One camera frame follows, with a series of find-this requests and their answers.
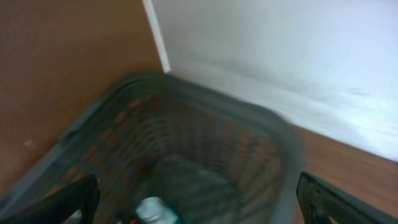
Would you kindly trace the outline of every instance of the plastic crate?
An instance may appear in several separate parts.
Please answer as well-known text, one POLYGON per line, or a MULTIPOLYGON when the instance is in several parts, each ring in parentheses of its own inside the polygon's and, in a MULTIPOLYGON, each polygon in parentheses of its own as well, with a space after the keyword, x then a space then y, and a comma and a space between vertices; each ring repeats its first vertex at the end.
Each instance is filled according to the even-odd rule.
MULTIPOLYGON (((110 223, 115 214, 134 211, 142 183, 170 156, 193 161, 228 184, 199 185, 195 195, 183 197, 193 206, 171 203, 177 212, 181 205, 203 212, 189 223, 206 223, 229 202, 235 204, 233 223, 288 223, 293 217, 304 161, 291 125, 267 109, 153 71, 127 76, 94 103, 0 201, 1 216, 94 174, 101 190, 95 222, 110 223)), ((183 188, 173 183, 175 192, 183 188)))

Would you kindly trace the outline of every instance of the laundry basket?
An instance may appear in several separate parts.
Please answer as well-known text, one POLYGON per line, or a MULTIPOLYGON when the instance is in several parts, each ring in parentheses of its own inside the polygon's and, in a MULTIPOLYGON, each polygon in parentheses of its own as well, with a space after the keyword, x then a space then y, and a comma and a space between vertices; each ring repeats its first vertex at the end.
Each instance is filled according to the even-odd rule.
POLYGON ((167 179, 174 194, 191 182, 184 180, 192 176, 182 168, 188 166, 223 181, 196 179, 195 195, 180 197, 181 203, 162 197, 177 213, 200 214, 187 223, 208 223, 226 211, 233 213, 231 223, 289 223, 303 165, 294 129, 275 113, 161 72, 137 72, 66 131, 0 201, 1 216, 94 174, 101 191, 95 223, 111 223, 116 214, 134 212, 156 167, 185 170, 167 179))

